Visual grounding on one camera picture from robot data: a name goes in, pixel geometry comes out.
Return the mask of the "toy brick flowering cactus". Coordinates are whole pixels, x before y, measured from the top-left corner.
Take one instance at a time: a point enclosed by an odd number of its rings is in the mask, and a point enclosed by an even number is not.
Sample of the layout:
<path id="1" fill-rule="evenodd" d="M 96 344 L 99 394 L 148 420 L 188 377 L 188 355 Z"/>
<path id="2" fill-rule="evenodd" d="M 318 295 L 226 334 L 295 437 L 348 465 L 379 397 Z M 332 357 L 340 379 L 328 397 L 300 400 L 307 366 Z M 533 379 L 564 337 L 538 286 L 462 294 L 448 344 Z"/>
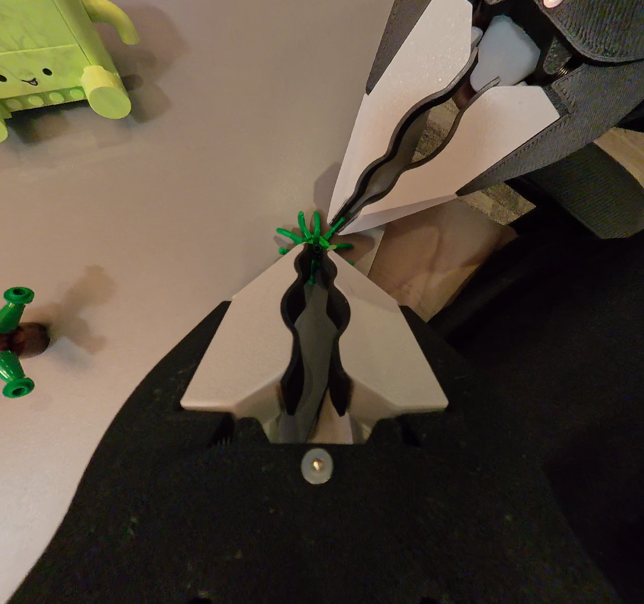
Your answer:
<path id="1" fill-rule="evenodd" d="M 27 304 L 34 300 L 34 291 L 12 286 L 3 294 L 1 307 L 1 382 L 3 395 L 18 399 L 31 393 L 35 382 L 20 362 L 23 357 L 43 353 L 50 344 L 48 329 L 37 322 L 21 322 Z"/>

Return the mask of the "lime green toy brick planter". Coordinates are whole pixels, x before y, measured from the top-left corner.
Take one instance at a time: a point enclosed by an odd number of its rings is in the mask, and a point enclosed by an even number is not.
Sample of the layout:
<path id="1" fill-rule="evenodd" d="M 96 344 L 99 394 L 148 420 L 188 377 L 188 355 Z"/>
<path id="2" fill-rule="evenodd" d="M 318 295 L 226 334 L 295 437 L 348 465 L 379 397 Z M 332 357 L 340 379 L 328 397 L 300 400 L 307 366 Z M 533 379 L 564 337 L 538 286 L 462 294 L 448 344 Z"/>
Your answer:
<path id="1" fill-rule="evenodd" d="M 21 110 L 86 100 L 121 119 L 131 101 L 95 23 L 139 43 L 130 17 L 108 0 L 1 0 L 1 141 Z"/>

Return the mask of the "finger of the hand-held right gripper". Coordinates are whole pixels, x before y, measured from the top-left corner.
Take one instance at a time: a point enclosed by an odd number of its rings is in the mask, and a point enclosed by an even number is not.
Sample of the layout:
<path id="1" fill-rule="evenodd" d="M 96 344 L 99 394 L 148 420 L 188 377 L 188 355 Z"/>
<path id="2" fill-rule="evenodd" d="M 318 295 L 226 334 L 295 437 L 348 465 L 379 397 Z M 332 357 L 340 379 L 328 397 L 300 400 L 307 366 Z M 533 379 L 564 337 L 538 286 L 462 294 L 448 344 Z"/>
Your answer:
<path id="1" fill-rule="evenodd" d="M 445 147 L 403 170 L 392 190 L 341 229 L 359 232 L 455 199 L 457 192 L 543 129 L 559 113 L 536 86 L 494 86 L 458 118 Z"/>
<path id="2" fill-rule="evenodd" d="M 393 186 L 411 164 L 429 111 L 472 65 L 469 0 L 429 0 L 377 83 L 363 96 L 328 214 L 341 228 L 373 228 L 455 198 L 422 199 Z"/>

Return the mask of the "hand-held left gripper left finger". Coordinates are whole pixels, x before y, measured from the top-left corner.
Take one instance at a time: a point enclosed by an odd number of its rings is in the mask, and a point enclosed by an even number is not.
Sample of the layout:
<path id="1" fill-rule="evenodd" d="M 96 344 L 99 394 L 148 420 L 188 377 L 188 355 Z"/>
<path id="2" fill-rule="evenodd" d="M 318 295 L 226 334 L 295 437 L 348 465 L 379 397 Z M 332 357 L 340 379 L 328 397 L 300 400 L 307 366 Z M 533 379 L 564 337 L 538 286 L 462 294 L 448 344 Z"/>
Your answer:
<path id="1" fill-rule="evenodd" d="M 296 281 L 299 245 L 233 296 L 187 391 L 183 409 L 228 412 L 257 419 L 276 435 L 285 410 L 280 382 L 292 356 L 293 335 L 281 301 Z"/>

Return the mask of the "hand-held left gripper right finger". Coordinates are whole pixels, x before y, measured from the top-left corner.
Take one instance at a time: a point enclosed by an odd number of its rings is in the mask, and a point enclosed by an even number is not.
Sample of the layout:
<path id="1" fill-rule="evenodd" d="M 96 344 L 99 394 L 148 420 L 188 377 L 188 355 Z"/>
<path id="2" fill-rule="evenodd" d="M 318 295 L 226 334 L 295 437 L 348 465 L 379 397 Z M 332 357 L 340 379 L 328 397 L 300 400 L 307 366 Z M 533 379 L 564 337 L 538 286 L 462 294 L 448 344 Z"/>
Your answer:
<path id="1" fill-rule="evenodd" d="M 397 301 L 331 251 L 323 280 L 336 327 L 328 394 L 337 414 L 370 431 L 383 419 L 445 409 L 447 396 Z"/>

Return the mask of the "person's black top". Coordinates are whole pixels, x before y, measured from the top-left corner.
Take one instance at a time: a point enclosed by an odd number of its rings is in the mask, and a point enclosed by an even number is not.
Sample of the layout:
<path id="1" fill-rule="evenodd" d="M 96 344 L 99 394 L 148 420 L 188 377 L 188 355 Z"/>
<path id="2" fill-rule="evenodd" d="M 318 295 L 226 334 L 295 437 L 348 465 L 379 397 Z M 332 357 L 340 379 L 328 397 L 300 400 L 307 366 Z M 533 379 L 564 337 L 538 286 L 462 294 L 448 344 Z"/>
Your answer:
<path id="1" fill-rule="evenodd" d="M 643 231 L 520 234 L 430 319 L 519 417 L 559 508 L 643 602 Z"/>

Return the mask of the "black office chair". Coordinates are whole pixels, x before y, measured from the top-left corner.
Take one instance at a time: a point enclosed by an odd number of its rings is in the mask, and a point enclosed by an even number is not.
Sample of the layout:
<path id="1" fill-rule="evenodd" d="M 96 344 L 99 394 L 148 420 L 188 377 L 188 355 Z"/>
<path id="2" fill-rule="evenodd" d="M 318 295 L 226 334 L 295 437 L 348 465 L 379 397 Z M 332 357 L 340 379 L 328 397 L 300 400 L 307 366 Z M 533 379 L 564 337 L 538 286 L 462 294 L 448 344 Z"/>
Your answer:
<path id="1" fill-rule="evenodd" d="M 600 239 L 643 229 L 643 187 L 594 143 L 506 184 L 537 206 L 566 212 Z"/>

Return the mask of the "green spiky toy brick plant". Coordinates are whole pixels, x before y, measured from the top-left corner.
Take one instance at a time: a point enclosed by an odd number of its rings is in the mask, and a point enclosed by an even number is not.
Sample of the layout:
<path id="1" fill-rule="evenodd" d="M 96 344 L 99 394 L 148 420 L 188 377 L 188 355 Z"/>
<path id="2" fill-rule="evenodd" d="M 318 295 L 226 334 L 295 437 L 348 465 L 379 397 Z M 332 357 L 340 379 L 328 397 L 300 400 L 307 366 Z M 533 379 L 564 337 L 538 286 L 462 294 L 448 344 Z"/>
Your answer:
<path id="1" fill-rule="evenodd" d="M 354 245 L 348 243 L 338 243 L 333 244 L 331 239 L 333 235 L 344 226 L 346 219 L 341 217 L 334 224 L 331 225 L 330 229 L 323 233 L 321 229 L 321 217 L 318 211 L 315 211 L 312 216 L 313 219 L 313 229 L 309 229 L 309 225 L 305 220 L 305 215 L 303 212 L 298 213 L 298 226 L 299 234 L 292 232 L 287 229 L 277 228 L 276 233 L 284 238 L 287 238 L 293 242 L 294 245 L 310 245 L 313 250 L 312 262 L 310 265 L 310 276 L 308 284 L 314 286 L 316 284 L 316 276 L 318 270 L 321 268 L 321 262 L 323 258 L 323 253 L 342 251 L 342 250 L 353 250 Z"/>

